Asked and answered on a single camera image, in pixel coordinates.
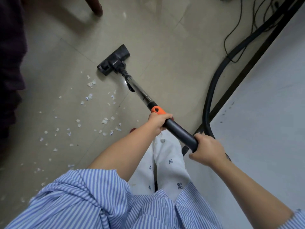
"blue striped shirt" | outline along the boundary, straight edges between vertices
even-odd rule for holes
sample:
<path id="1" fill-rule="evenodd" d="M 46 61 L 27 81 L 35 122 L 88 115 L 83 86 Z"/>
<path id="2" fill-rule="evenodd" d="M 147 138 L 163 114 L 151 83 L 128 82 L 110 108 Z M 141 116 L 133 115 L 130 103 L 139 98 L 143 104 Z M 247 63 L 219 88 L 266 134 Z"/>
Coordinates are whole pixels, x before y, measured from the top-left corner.
<path id="1" fill-rule="evenodd" d="M 302 211 L 281 229 L 304 228 Z M 7 229 L 222 228 L 208 202 L 189 183 L 176 202 L 163 190 L 132 195 L 115 170 L 70 170 L 44 187 Z"/>

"vacuum wand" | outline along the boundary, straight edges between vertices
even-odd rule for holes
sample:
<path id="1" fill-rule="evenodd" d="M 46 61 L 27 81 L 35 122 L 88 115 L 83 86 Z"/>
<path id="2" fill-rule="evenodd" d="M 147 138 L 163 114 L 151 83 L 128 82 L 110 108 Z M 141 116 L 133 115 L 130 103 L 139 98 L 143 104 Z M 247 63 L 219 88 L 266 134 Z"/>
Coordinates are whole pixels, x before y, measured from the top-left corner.
<path id="1" fill-rule="evenodd" d="M 97 69 L 106 76 L 112 71 L 122 74 L 122 76 L 125 78 L 129 90 L 136 92 L 136 94 L 141 98 L 141 100 L 145 103 L 151 112 L 155 112 L 157 114 L 166 114 L 166 112 L 151 99 L 151 97 L 125 70 L 126 64 L 124 63 L 124 60 L 129 56 L 130 53 L 123 44 L 111 55 L 109 55 L 103 62 L 101 62 Z M 169 130 L 178 140 L 184 143 L 193 152 L 197 150 L 197 140 L 175 121 L 172 119 L 167 119 L 163 127 Z"/>

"tile floor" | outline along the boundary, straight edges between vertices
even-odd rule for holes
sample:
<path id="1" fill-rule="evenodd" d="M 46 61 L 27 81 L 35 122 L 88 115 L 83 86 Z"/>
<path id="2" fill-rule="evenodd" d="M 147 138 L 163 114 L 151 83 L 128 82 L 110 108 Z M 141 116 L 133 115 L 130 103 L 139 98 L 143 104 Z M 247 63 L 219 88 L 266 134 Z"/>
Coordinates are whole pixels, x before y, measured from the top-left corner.
<path id="1" fill-rule="evenodd" d="M 238 21 L 240 0 L 100 1 L 100 19 L 84 0 L 29 0 L 25 7 L 28 53 L 21 69 L 27 89 L 21 92 L 18 122 L 0 164 L 0 228 L 27 207 L 42 183 L 52 182 L 70 169 L 68 165 L 85 168 L 147 120 L 149 111 L 119 75 L 105 77 L 96 70 L 121 44 L 131 54 L 128 72 L 176 122 L 190 133 L 201 123 L 207 87 L 225 56 L 223 40 Z M 249 34 L 253 1 L 244 0 L 242 21 L 227 42 L 229 49 Z M 267 35 L 257 38 L 238 63 L 228 65 L 213 105 Z M 93 79 L 91 89 L 87 83 Z M 93 98 L 86 101 L 90 93 Z M 105 117 L 106 125 L 101 123 Z M 119 123 L 122 131 L 109 136 Z"/>

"orange handle connector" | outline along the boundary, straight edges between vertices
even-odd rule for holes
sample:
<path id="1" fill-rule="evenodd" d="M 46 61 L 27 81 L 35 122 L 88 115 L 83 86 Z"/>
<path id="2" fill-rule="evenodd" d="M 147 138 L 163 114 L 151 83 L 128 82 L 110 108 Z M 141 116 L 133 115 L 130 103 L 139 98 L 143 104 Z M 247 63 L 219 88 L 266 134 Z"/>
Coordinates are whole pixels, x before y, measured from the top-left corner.
<path id="1" fill-rule="evenodd" d="M 159 115 L 166 114 L 166 112 L 160 106 L 153 107 L 151 112 L 155 112 L 155 113 L 157 113 Z"/>

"chair leg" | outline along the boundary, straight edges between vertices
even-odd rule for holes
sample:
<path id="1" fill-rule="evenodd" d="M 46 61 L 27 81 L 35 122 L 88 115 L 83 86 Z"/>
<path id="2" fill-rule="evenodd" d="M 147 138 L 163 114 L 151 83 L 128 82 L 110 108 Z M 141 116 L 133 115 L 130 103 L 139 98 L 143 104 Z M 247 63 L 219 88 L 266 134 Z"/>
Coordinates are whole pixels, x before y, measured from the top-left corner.
<path id="1" fill-rule="evenodd" d="M 99 0 L 85 0 L 91 10 L 94 12 L 95 15 L 97 16 L 102 16 L 103 15 L 103 9 L 102 6 L 99 2 Z"/>

